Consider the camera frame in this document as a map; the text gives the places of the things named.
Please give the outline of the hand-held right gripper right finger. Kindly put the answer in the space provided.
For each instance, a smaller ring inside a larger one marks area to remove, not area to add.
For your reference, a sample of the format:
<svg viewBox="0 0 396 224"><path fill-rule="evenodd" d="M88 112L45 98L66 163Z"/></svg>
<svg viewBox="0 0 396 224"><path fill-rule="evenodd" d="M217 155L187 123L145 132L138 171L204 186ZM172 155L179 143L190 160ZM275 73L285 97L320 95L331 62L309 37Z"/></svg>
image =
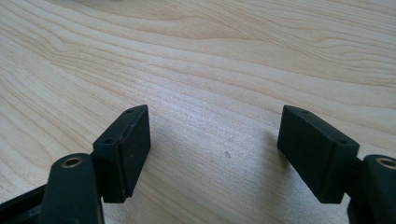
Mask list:
<svg viewBox="0 0 396 224"><path fill-rule="evenodd" d="M277 148L321 203L340 203L360 145L314 113L283 107Z"/></svg>

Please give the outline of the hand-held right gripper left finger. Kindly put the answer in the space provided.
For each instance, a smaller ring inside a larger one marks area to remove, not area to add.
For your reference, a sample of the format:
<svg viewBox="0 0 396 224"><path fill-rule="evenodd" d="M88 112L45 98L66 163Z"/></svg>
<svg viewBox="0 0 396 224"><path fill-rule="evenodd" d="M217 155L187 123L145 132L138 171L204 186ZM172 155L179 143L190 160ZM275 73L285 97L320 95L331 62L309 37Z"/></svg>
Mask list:
<svg viewBox="0 0 396 224"><path fill-rule="evenodd" d="M148 106L122 112L92 146L104 202L124 203L133 195L151 147Z"/></svg>

